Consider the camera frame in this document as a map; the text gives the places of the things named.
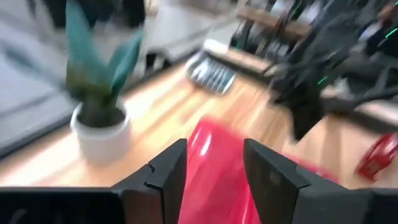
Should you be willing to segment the grey calculator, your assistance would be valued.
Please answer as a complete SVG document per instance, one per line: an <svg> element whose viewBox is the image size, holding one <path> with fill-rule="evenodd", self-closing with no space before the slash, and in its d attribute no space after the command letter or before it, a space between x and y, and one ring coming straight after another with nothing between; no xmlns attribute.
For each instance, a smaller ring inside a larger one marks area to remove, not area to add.
<svg viewBox="0 0 398 224"><path fill-rule="evenodd" d="M187 77L210 93L224 95L235 79L235 72L205 51L199 51L185 64Z"/></svg>

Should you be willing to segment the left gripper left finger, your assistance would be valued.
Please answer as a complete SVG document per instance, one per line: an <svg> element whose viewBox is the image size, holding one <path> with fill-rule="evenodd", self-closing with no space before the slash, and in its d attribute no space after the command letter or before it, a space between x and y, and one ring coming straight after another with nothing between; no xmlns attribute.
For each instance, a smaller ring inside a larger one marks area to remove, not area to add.
<svg viewBox="0 0 398 224"><path fill-rule="evenodd" d="M0 187L0 224L178 224L186 173L179 139L112 187Z"/></svg>

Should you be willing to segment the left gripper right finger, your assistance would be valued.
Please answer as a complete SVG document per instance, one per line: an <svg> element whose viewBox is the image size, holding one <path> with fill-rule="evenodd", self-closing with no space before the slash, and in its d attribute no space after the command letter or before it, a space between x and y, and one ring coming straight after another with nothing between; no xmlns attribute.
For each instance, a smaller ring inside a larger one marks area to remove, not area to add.
<svg viewBox="0 0 398 224"><path fill-rule="evenodd" d="M398 189L347 189L253 139L243 157L262 224L398 224Z"/></svg>

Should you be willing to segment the pink plastic pencil box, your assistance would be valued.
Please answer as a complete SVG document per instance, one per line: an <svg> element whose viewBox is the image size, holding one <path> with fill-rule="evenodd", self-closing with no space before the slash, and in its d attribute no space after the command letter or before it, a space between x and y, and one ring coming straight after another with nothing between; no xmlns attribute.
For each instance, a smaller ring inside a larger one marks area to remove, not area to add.
<svg viewBox="0 0 398 224"><path fill-rule="evenodd" d="M259 218L246 179L244 137L210 117L187 144L187 177L178 224L278 224Z"/></svg>

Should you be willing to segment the red stapler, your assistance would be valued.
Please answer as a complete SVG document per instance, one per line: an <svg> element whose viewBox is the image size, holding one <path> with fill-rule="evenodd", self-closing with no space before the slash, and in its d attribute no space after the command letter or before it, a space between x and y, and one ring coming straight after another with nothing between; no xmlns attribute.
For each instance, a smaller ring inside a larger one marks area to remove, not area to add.
<svg viewBox="0 0 398 224"><path fill-rule="evenodd" d="M398 133L382 135L365 153L356 166L356 173L372 182L398 155Z"/></svg>

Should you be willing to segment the snake plant in white pot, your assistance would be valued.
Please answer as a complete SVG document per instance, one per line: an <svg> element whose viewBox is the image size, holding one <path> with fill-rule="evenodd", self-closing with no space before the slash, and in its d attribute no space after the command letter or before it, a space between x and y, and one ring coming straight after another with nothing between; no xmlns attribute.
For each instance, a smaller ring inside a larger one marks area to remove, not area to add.
<svg viewBox="0 0 398 224"><path fill-rule="evenodd" d="M73 110L71 130L89 161L116 161L131 147L129 113L119 96L137 65L143 31L136 31L130 40L117 46L105 62L76 0L67 0L65 20L68 47L65 84L70 96L79 102Z"/></svg>

